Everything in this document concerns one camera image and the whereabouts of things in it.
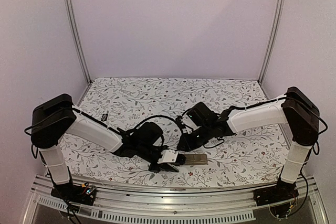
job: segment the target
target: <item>floral tablecloth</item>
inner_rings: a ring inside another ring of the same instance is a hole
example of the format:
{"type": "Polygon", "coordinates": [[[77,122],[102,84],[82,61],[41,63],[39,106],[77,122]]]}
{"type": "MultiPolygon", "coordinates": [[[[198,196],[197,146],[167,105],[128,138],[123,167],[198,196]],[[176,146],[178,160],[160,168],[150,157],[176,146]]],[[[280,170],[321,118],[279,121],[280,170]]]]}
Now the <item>floral tablecloth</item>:
{"type": "MultiPolygon", "coordinates": [[[[107,124],[130,129],[148,116],[175,118],[203,101],[220,113],[230,105],[246,106],[265,100],[256,81],[166,78],[98,78],[81,108],[107,124]]],[[[166,119],[155,121],[164,131],[165,144],[176,147],[180,132],[166,119]]],[[[216,144],[211,140],[208,145],[216,144]]],[[[139,157],[117,157],[79,137],[65,135],[61,148],[71,173],[114,182],[170,187],[229,187],[274,182],[288,149],[278,125],[259,127],[226,137],[214,148],[203,147],[208,165],[181,166],[179,173],[148,171],[139,157]]]]}

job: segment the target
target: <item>vertical metal post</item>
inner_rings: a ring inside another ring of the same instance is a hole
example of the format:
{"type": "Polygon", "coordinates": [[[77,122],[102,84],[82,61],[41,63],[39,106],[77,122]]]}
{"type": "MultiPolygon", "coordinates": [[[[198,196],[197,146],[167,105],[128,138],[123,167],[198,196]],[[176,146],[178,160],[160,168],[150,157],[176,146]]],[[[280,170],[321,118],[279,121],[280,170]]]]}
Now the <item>vertical metal post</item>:
{"type": "Polygon", "coordinates": [[[274,15],[271,35],[270,35],[269,40],[268,40],[268,45],[267,45],[267,49],[266,49],[264,62],[262,64],[261,72],[260,72],[259,78],[258,78],[258,82],[260,83],[260,85],[262,85],[262,83],[265,79],[265,75],[266,75],[267,68],[268,68],[268,65],[269,65],[269,61],[270,61],[270,58],[271,58],[271,54],[272,54],[272,51],[273,51],[274,43],[275,43],[275,40],[276,40],[276,37],[277,37],[277,32],[278,32],[278,28],[279,28],[279,24],[280,24],[280,18],[281,18],[282,7],[284,5],[284,1],[285,0],[277,0],[276,12],[275,12],[275,15],[274,15]]]}
{"type": "Polygon", "coordinates": [[[66,6],[67,14],[68,14],[68,19],[69,19],[69,24],[70,24],[70,28],[71,28],[71,33],[72,33],[72,36],[73,36],[73,41],[75,42],[75,48],[76,48],[76,51],[77,51],[77,56],[78,56],[78,59],[79,59],[80,67],[81,67],[82,72],[84,74],[85,81],[87,82],[87,84],[90,84],[92,82],[92,80],[91,80],[88,65],[86,63],[85,56],[84,56],[84,53],[83,53],[83,48],[82,48],[82,45],[81,45],[81,42],[80,42],[79,33],[78,33],[78,29],[77,29],[77,24],[76,24],[76,20],[75,20],[75,14],[73,13],[74,8],[72,6],[72,1],[71,0],[65,0],[65,6],[66,6]]]}

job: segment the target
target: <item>white wall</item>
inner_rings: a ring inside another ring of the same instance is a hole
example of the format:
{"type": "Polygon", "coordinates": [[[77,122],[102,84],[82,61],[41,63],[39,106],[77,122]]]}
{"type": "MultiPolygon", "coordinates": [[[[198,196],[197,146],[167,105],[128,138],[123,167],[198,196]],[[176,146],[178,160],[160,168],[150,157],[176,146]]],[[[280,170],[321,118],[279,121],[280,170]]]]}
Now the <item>white wall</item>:
{"type": "Polygon", "coordinates": [[[329,124],[319,138],[321,154],[312,155],[308,168],[336,223],[336,0],[285,0],[264,87],[273,97],[289,86],[311,98],[329,124]]]}
{"type": "Polygon", "coordinates": [[[257,79],[276,0],[73,0],[96,77],[257,79]]]}
{"type": "Polygon", "coordinates": [[[0,223],[19,223],[40,160],[23,129],[35,106],[85,82],[64,0],[0,0],[0,223]]]}

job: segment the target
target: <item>floral pattern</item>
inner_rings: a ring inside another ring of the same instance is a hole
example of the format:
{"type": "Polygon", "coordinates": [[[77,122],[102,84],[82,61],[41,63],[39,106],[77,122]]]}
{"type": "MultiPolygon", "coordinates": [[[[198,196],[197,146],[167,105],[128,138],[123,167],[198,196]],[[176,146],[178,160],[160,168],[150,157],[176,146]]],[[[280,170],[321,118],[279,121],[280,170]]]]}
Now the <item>floral pattern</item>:
{"type": "MultiPolygon", "coordinates": [[[[203,101],[220,113],[230,105],[246,106],[265,100],[256,81],[166,78],[98,78],[90,87],[81,108],[107,124],[130,129],[151,115],[175,118],[203,101]]],[[[165,144],[175,148],[179,130],[166,119],[154,120],[164,131],[165,144]]],[[[215,145],[213,139],[207,144],[215,145]]],[[[207,165],[181,166],[180,172],[152,173],[139,157],[117,157],[96,144],[65,135],[61,142],[65,161],[76,175],[114,182],[173,187],[230,187],[274,182],[288,153],[278,125],[259,127],[225,138],[206,153],[207,165]]]]}

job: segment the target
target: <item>table surface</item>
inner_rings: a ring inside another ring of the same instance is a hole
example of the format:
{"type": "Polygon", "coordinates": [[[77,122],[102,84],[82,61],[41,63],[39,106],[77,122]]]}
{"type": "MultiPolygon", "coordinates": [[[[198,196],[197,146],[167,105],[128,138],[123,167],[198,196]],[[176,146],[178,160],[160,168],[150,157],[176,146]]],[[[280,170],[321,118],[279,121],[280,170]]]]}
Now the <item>table surface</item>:
{"type": "MultiPolygon", "coordinates": [[[[151,115],[175,118],[203,101],[220,113],[230,105],[246,106],[265,100],[256,81],[166,78],[98,78],[80,107],[107,124],[131,129],[151,115]]],[[[175,148],[179,130],[166,119],[155,120],[163,129],[165,144],[175,148]]],[[[216,144],[211,140],[208,146],[216,144]]],[[[80,176],[160,187],[231,187],[275,182],[285,162],[288,147],[278,125],[259,127],[225,138],[206,153],[207,165],[182,166],[180,172],[152,173],[139,157],[117,157],[79,137],[65,135],[61,141],[71,173],[80,176]]]]}

